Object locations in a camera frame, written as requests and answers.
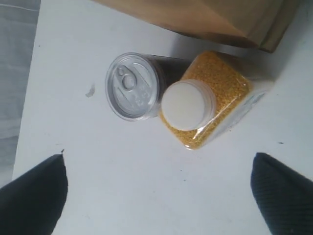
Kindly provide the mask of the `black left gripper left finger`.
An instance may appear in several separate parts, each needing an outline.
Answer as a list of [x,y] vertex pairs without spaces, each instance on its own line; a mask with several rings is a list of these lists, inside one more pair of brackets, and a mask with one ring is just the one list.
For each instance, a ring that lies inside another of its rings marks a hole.
[[56,154],[0,189],[0,233],[52,234],[67,192],[64,157]]

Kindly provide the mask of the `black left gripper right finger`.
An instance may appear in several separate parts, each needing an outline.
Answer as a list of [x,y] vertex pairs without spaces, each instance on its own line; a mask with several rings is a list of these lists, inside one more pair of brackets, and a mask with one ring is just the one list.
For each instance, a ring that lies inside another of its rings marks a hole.
[[313,233],[313,182],[266,153],[257,153],[250,186],[273,235]]

